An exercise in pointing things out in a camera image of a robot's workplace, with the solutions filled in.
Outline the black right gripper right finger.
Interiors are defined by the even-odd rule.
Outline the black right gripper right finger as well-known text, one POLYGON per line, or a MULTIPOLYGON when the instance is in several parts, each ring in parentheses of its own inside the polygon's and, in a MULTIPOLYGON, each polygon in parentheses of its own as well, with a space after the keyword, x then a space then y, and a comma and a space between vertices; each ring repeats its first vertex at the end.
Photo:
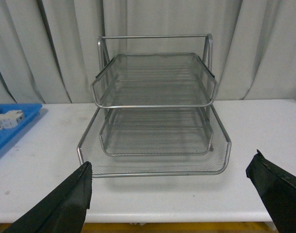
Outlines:
POLYGON ((267 160, 258 150, 246 168, 280 233, 296 233, 296 176, 267 160))

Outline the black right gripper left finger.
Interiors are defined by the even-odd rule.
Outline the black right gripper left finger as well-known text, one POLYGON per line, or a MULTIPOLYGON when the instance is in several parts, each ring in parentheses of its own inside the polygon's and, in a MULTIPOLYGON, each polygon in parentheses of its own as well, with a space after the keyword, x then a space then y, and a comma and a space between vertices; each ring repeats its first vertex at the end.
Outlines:
POLYGON ((92 196, 92 165, 83 163, 5 233, 80 233, 92 196))

